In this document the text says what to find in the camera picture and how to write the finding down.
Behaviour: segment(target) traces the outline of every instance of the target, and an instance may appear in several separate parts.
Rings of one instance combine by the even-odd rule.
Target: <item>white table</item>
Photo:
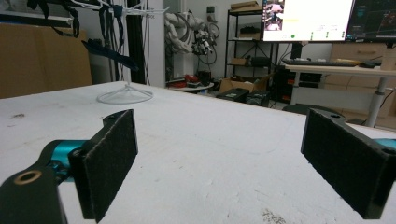
[[[384,71],[361,67],[305,66],[286,65],[286,69],[296,73],[294,79],[291,104],[322,105],[337,108],[348,108],[368,111],[366,126],[374,127],[379,108],[384,99],[387,81],[396,78],[396,71]],[[334,91],[325,89],[299,87],[301,73],[332,74],[342,76],[379,77],[375,92]]]
[[[305,116],[136,84],[154,97],[95,101],[123,85],[0,100],[0,182],[33,164],[50,141],[90,139],[103,117],[132,108],[139,154],[101,223],[394,223],[396,189],[381,219],[366,221],[308,163],[300,152]],[[59,189],[69,223],[93,223],[82,218],[74,184]]]

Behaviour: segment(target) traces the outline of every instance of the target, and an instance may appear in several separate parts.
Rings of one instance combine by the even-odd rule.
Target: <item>white wall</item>
[[[99,23],[99,14],[86,8],[76,7],[78,11],[78,20],[80,29],[85,30],[87,39],[103,39]],[[108,58],[89,54],[91,64],[92,83],[106,83],[110,82],[110,71],[108,65]]]
[[[163,0],[148,0],[148,6],[163,9]],[[146,48],[148,58],[148,79],[151,86],[165,87],[165,37],[163,14],[149,16],[149,31],[146,38],[149,49]]]

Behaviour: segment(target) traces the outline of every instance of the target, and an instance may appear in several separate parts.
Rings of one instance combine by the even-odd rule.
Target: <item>monitor screen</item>
[[[355,0],[346,41],[396,43],[396,1]]]
[[[352,5],[353,0],[263,0],[262,41],[345,41]]]

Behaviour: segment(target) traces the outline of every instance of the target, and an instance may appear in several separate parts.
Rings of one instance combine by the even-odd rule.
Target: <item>shelf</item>
[[[231,10],[228,10],[228,13],[231,16],[254,16],[254,15],[261,15],[262,9],[252,10],[252,11],[231,11]]]
[[[274,50],[274,43],[265,43],[261,41],[260,39],[260,33],[257,34],[252,34],[252,37],[250,36],[242,36],[243,39],[239,39],[238,36],[239,34],[239,22],[241,18],[239,16],[256,16],[257,22],[260,22],[261,19],[261,14],[262,14],[262,8],[259,9],[254,9],[250,11],[231,11],[228,10],[228,15],[227,15],[227,36],[226,36],[226,57],[225,57],[225,67],[224,67],[224,77],[227,77],[227,74],[235,74],[237,70],[242,70],[241,67],[245,68],[250,68],[251,69],[251,75],[255,77],[255,73],[262,73],[261,68],[268,68],[268,74],[271,73],[272,71],[272,60],[273,60],[273,53],[277,52],[278,45],[276,45],[276,50]],[[230,36],[230,22],[235,23],[234,31],[233,34]],[[229,51],[229,45],[233,46],[232,52]],[[270,49],[268,50],[263,50],[263,46],[269,46]],[[269,59],[269,63],[265,63],[264,66],[251,66],[249,65],[244,65],[244,64],[234,64],[228,60],[228,57],[232,58],[246,58],[246,56],[251,56],[253,58],[256,57],[266,57]]]

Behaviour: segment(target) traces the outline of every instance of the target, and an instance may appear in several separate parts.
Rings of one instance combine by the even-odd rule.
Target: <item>shelving unit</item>
[[[237,39],[238,33],[239,33],[239,17],[241,16],[258,16],[258,22],[260,22],[261,18],[260,15],[262,14],[261,10],[254,10],[254,11],[237,11],[237,12],[232,12],[231,10],[228,10],[228,16],[227,16],[227,35],[226,35],[226,48],[225,48],[225,65],[224,65],[224,77],[227,77],[228,74],[228,69],[233,69],[233,74],[235,74],[235,70],[237,67],[250,67],[251,68],[251,74],[255,76],[256,68],[257,66],[251,66],[251,65],[243,65],[243,64],[235,64],[231,63],[230,60],[228,59],[229,53],[232,53],[233,58],[246,58],[248,54],[250,53],[250,56],[252,57],[267,57],[269,59],[269,63],[267,63],[264,67],[268,68],[268,74],[271,73],[272,68],[273,68],[273,54],[274,52],[276,53],[275,58],[277,58],[277,50],[278,50],[278,44],[273,44],[270,43],[270,52],[267,54],[262,47],[264,45],[268,45],[268,43],[264,43],[260,40],[252,39],[252,40],[246,40],[246,39]],[[230,37],[230,18],[234,17],[235,18],[235,32],[234,35]],[[229,52],[229,47],[230,44],[234,45],[233,52]],[[245,53],[238,53],[238,47],[244,46],[247,50],[244,51]]]

